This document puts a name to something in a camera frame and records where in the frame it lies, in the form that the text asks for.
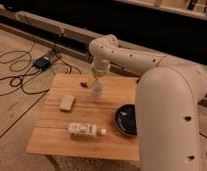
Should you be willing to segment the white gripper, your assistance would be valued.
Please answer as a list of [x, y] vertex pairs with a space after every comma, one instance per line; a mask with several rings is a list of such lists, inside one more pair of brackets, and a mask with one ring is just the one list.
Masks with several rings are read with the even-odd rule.
[[92, 73], [95, 79], [105, 76], [110, 69], [110, 63], [107, 60], [94, 59], [92, 62]]

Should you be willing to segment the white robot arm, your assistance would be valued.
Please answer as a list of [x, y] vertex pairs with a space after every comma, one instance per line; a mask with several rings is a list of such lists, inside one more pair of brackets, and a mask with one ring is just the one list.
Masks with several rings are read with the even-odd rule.
[[174, 56], [121, 48], [110, 34], [92, 40], [92, 72], [111, 63], [138, 75], [135, 112], [141, 171], [202, 171], [198, 103], [207, 94], [207, 72]]

